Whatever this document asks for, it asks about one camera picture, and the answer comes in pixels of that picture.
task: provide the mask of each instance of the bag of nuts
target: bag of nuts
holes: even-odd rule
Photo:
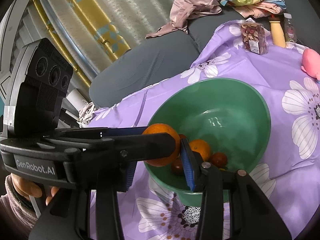
[[[244,49],[259,55],[268,52],[266,33],[261,23],[245,22],[239,24]]]

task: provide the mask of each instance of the white flower pattern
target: white flower pattern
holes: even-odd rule
[[[297,51],[298,51],[300,54],[303,54],[304,50],[308,48],[308,47],[306,47],[306,46],[303,46],[303,45],[297,44],[297,43],[293,43],[293,42],[286,42],[285,45],[286,45],[286,48],[287,48],[287,49],[296,48]]]
[[[229,26],[229,31],[230,31],[230,33],[231,33],[232,35],[234,35],[234,36],[236,36],[236,37],[238,37],[238,36],[241,35],[240,27],[239,27],[239,25],[237,25],[237,24],[231,24],[231,25]]]
[[[309,158],[318,143],[320,126],[319,88],[308,77],[304,80],[305,88],[298,82],[290,81],[290,90],[282,98],[282,107],[288,114],[300,115],[292,125],[292,140],[299,147],[301,159]]]
[[[218,75],[218,69],[216,65],[222,65],[228,62],[228,58],[231,57],[231,54],[229,53],[224,53],[221,56],[214,57],[211,60],[208,60],[204,63],[195,65],[191,67],[190,69],[184,71],[181,73],[181,78],[188,78],[188,84],[194,84],[200,80],[200,74],[203,71],[204,74],[208,78],[214,78]]]
[[[258,164],[253,171],[250,172],[251,178],[257,183],[267,198],[276,187],[276,179],[269,178],[269,166],[266,163]]]
[[[119,105],[119,103],[115,104],[112,107],[106,107],[106,109],[104,111],[102,111],[100,114],[98,114],[98,116],[96,117],[96,121],[98,121],[100,118],[104,119],[112,109],[114,109],[115,107],[117,107]]]
[[[257,165],[250,176],[269,198],[276,186],[276,179],[270,180],[269,178],[269,166],[266,163]],[[155,230],[158,233],[148,240],[194,240],[201,208],[184,206],[175,193],[160,187],[151,176],[149,176],[148,184],[150,191],[157,195],[160,201],[137,198],[136,203],[141,214],[139,231],[145,233]],[[229,203],[225,203],[223,207],[225,214],[229,216]],[[229,237],[230,220],[224,219],[223,239]]]

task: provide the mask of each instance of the orange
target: orange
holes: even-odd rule
[[[151,166],[163,167],[174,162],[178,158],[178,155],[180,152],[180,137],[178,133],[170,125],[167,125],[164,123],[155,123],[150,125],[147,129],[145,129],[145,131],[142,134],[164,133],[164,132],[170,134],[174,138],[174,140],[176,141],[176,148],[169,157],[145,161]]]
[[[190,148],[194,152],[200,153],[204,162],[207,162],[211,156],[210,145],[201,139],[193,140],[189,143]]]

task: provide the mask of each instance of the human hand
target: human hand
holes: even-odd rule
[[[26,180],[16,174],[11,173],[12,184],[15,190],[27,200],[30,201],[29,196],[33,196],[39,198],[42,196],[41,188],[34,182]],[[48,196],[45,203],[48,205],[54,195],[58,192],[59,188],[52,187],[51,188],[51,196]]]

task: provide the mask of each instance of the green bowl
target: green bowl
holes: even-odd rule
[[[268,106],[252,86],[235,79],[214,78],[188,86],[162,104],[149,125],[166,123],[189,141],[203,139],[213,152],[228,157],[228,171],[250,173],[264,154],[271,130]],[[185,177],[170,165],[145,163],[155,182],[176,192],[186,206],[200,207],[202,193],[189,190]]]

